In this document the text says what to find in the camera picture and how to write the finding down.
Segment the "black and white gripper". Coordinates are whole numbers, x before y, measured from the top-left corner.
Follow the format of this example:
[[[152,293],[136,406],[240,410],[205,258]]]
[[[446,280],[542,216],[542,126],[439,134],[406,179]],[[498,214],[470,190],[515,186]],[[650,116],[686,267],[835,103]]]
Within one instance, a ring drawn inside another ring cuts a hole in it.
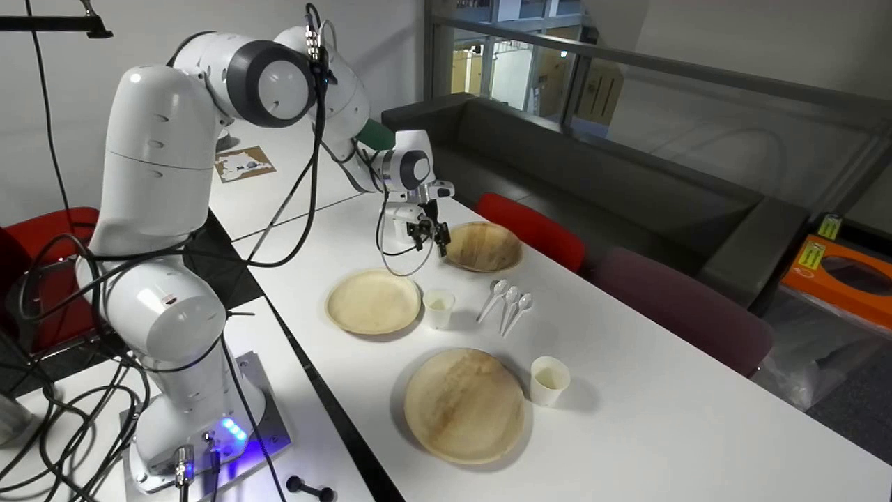
[[[452,233],[448,233],[448,225],[439,223],[435,200],[406,204],[403,220],[406,220],[406,233],[410,233],[414,250],[420,250],[425,244],[425,233],[432,233],[437,253],[446,255]]]

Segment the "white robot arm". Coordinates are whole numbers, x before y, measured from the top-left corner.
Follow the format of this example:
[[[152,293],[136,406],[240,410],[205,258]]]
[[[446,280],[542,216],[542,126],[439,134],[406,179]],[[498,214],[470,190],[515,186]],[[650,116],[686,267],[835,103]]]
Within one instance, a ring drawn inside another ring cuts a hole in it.
[[[448,239],[437,204],[453,186],[435,176],[430,137],[372,123],[353,70],[321,28],[274,38],[205,31],[161,66],[126,70],[90,250],[120,269],[101,314],[159,385],[134,435],[134,458],[152,477],[205,452],[240,458],[250,421],[265,413],[265,395],[225,367],[219,297],[173,253],[205,223],[216,140],[233,119],[265,128],[310,119],[318,151],[353,190],[386,195],[411,243]]]

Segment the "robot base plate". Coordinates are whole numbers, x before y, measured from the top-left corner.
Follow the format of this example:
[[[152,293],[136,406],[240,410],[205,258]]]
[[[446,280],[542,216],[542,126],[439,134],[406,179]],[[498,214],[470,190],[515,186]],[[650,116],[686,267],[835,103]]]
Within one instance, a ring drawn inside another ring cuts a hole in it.
[[[246,391],[265,405],[255,421],[219,419],[188,455],[183,474],[149,474],[136,455],[126,458],[126,502],[223,502],[223,492],[290,449],[292,437],[274,400],[269,379],[253,352],[233,360]]]

